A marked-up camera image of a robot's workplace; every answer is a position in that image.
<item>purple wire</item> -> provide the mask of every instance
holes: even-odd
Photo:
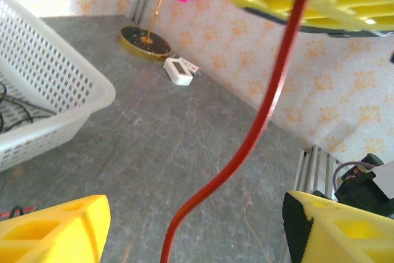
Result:
[[[332,183],[334,184],[335,192],[338,191],[338,186],[337,186],[338,172],[346,166],[364,166],[367,169],[373,169],[375,167],[373,164],[363,163],[362,161],[349,161],[348,163],[342,163],[341,165],[338,166],[338,168],[334,171],[334,174],[332,175]]]

